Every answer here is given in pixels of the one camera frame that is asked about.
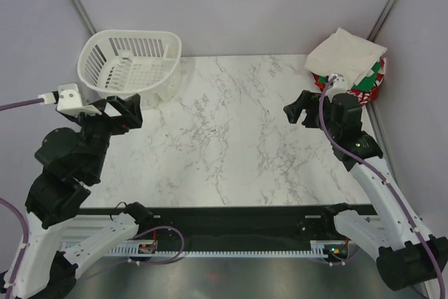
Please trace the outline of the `cream white t shirt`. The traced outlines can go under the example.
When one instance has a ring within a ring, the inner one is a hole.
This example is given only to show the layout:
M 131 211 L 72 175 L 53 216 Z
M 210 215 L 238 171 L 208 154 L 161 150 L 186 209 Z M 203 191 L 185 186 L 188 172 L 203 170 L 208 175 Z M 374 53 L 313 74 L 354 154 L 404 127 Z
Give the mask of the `cream white t shirt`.
M 304 67 L 319 76 L 339 74 L 352 88 L 359 84 L 387 48 L 338 28 L 312 50 Z

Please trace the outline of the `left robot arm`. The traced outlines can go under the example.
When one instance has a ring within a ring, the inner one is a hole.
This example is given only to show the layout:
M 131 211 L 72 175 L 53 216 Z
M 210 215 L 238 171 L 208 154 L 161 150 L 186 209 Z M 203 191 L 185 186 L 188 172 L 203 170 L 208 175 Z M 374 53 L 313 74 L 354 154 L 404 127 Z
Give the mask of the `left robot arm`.
M 2 273 L 1 292 L 7 298 L 63 298 L 112 248 L 151 235 L 152 213 L 133 202 L 83 242 L 60 248 L 62 236 L 90 195 L 88 188 L 100 182 L 111 137 L 142 126 L 140 101 L 138 94 L 100 99 L 91 113 L 63 114 L 79 131 L 62 127 L 45 136 L 35 153 L 43 171 L 31 185 L 26 214 L 20 217 L 22 242 L 13 265 Z

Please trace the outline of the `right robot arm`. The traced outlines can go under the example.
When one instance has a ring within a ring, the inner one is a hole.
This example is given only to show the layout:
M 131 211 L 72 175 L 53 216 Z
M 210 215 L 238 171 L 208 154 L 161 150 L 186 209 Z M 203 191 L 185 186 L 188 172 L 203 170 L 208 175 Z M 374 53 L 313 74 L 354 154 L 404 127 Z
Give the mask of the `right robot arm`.
M 348 237 L 364 250 L 391 290 L 436 279 L 440 296 L 445 297 L 447 238 L 435 237 L 401 193 L 379 145 L 362 129 L 363 110 L 357 98 L 347 93 L 328 98 L 304 90 L 283 109 L 289 123 L 296 124 L 305 113 L 302 125 L 325 133 L 336 158 L 364 190 L 383 225 L 378 229 L 349 206 L 337 204 L 321 220 L 322 233 L 331 239 Z

